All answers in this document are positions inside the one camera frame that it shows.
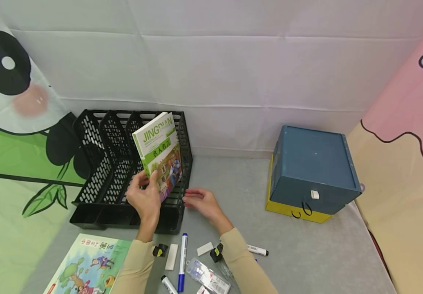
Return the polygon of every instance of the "beige sleeve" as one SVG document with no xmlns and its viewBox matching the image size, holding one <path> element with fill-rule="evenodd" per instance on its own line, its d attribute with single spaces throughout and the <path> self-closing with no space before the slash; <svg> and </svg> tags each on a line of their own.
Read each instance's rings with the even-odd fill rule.
<svg viewBox="0 0 423 294">
<path fill-rule="evenodd" d="M 133 240 L 110 294 L 144 294 L 152 269 L 154 244 Z"/>
<path fill-rule="evenodd" d="M 221 236 L 223 257 L 242 294 L 278 294 L 236 228 Z"/>
</svg>

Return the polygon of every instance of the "white fabric backdrop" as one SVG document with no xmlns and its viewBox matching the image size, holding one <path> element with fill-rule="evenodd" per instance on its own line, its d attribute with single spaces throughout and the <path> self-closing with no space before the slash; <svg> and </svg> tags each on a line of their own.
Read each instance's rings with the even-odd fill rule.
<svg viewBox="0 0 423 294">
<path fill-rule="evenodd" d="M 186 112 L 195 154 L 282 124 L 348 134 L 423 37 L 423 0 L 0 0 L 63 102 Z"/>
</svg>

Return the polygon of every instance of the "children's book cover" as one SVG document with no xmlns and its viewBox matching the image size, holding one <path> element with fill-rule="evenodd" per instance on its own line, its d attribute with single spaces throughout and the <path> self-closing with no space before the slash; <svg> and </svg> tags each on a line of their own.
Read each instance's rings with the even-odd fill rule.
<svg viewBox="0 0 423 294">
<path fill-rule="evenodd" d="M 108 294 L 131 242 L 79 234 L 44 294 Z"/>
<path fill-rule="evenodd" d="M 164 201 L 181 179 L 180 144 L 171 113 L 162 112 L 132 134 L 144 169 L 158 171 L 158 188 Z"/>
</svg>

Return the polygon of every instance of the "left hand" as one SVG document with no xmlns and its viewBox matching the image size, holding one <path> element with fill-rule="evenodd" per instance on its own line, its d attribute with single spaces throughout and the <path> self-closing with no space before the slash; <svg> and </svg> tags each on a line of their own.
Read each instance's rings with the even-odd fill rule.
<svg viewBox="0 0 423 294">
<path fill-rule="evenodd" d="M 157 223 L 159 220 L 161 197 L 157 188 L 157 177 L 157 170 L 153 171 L 150 179 L 147 178 L 145 171 L 141 171 L 141 173 L 133 177 L 125 193 L 128 203 L 138 212 L 141 223 L 145 221 Z M 146 189 L 141 190 L 139 187 L 144 185 L 148 186 Z"/>
</svg>

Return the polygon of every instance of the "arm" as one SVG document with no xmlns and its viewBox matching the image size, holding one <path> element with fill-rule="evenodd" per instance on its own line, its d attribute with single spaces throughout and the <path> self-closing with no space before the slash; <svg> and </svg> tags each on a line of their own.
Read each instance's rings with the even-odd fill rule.
<svg viewBox="0 0 423 294">
<path fill-rule="evenodd" d="M 211 191 L 202 188 L 187 189 L 184 197 L 186 207 L 201 212 L 217 229 L 223 244 L 223 257 L 242 294 L 278 294 L 267 275 L 255 262 L 254 256 L 238 230 L 219 207 Z"/>
<path fill-rule="evenodd" d="M 136 239 L 133 240 L 125 257 L 123 267 L 116 278 L 111 294 L 144 294 L 154 256 L 152 237 L 159 222 L 161 198 L 156 185 L 157 171 L 151 175 L 150 181 L 144 171 L 134 176 L 126 192 L 128 202 L 139 214 L 141 224 Z M 139 189 L 147 183 L 145 189 Z"/>
<path fill-rule="evenodd" d="M 152 236 L 156 226 L 157 223 L 141 221 L 138 235 L 131 243 L 123 268 L 116 278 L 111 294 L 144 293 L 154 262 Z"/>
<path fill-rule="evenodd" d="M 278 294 L 236 228 L 221 236 L 223 257 L 242 294 Z"/>
</svg>

